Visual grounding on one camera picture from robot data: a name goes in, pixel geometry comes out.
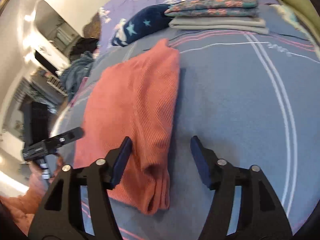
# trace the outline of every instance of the orange folded garment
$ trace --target orange folded garment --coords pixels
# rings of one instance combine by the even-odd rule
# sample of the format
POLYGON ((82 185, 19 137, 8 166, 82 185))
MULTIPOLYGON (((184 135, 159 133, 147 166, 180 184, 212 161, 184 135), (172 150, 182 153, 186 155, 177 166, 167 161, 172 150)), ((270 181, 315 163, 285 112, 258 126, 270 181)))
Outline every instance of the orange folded garment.
POLYGON ((179 52, 167 40, 108 67, 88 99, 84 137, 76 142, 74 168, 80 168, 131 138, 121 182, 108 195, 144 214, 169 207, 168 149, 178 83, 179 52))

